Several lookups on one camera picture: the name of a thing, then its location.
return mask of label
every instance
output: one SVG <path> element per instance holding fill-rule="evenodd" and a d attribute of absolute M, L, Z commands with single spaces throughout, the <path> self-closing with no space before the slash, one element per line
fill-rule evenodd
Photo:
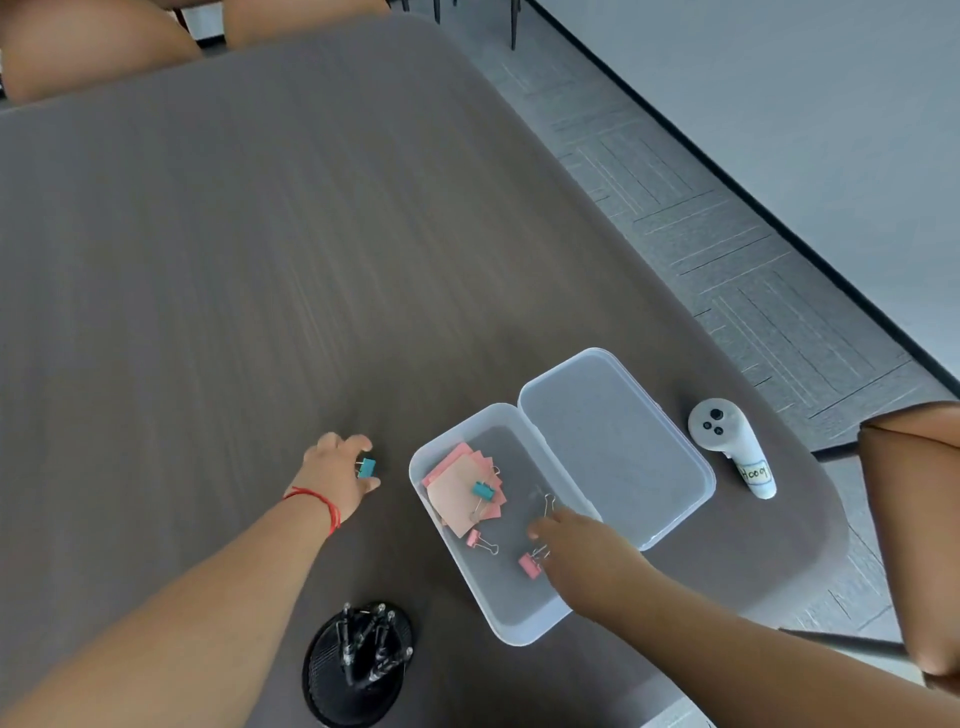
<path fill-rule="evenodd" d="M 770 466 L 766 460 L 760 460 L 750 465 L 740 465 L 736 468 L 740 471 L 740 477 L 747 481 L 747 485 L 766 485 L 774 477 L 770 474 Z"/>

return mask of white controller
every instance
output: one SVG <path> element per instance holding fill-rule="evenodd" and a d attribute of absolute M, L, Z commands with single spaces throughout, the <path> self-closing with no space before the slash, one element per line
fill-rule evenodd
<path fill-rule="evenodd" d="M 704 400 L 686 421 L 690 437 L 703 449 L 723 452 L 758 498 L 777 494 L 777 483 L 747 416 L 730 400 Z"/>

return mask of hand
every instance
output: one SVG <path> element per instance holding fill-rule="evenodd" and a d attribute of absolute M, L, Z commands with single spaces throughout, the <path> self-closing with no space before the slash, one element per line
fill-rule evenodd
<path fill-rule="evenodd" d="M 373 444 L 365 435 L 343 440 L 336 432 L 327 432 L 303 454 L 303 466 L 284 495 L 293 488 L 319 493 L 340 509 L 340 521 L 346 521 L 363 496 L 380 485 L 378 477 L 357 479 L 354 469 L 360 453 L 372 449 Z"/>
<path fill-rule="evenodd" d="M 626 584 L 660 575 L 608 525 L 569 508 L 537 519 L 527 535 L 549 547 L 541 565 L 558 594 L 574 612 L 601 624 L 616 613 Z"/>

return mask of right hand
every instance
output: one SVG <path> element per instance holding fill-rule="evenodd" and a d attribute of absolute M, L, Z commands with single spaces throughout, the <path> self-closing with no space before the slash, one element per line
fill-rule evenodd
<path fill-rule="evenodd" d="M 541 565 L 553 588 L 574 612 L 596 622 L 615 613 L 625 583 L 660 574 L 608 525 L 569 508 L 537 519 L 527 535 L 550 549 Z"/>

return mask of pen holder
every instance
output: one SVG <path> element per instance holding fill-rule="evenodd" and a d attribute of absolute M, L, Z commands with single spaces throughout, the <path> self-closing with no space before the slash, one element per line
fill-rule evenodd
<path fill-rule="evenodd" d="M 372 670 L 378 664 L 373 622 L 390 612 L 393 618 L 386 628 L 381 650 L 389 655 L 406 653 L 407 658 L 371 682 Z M 349 633 L 366 635 L 352 656 L 350 679 L 342 664 L 341 637 L 337 634 L 344 613 L 334 615 L 320 628 L 303 659 L 303 697 L 313 716 L 329 728 L 367 728 L 386 715 L 403 686 L 414 645 L 410 619 L 394 604 L 376 601 L 349 613 Z"/>

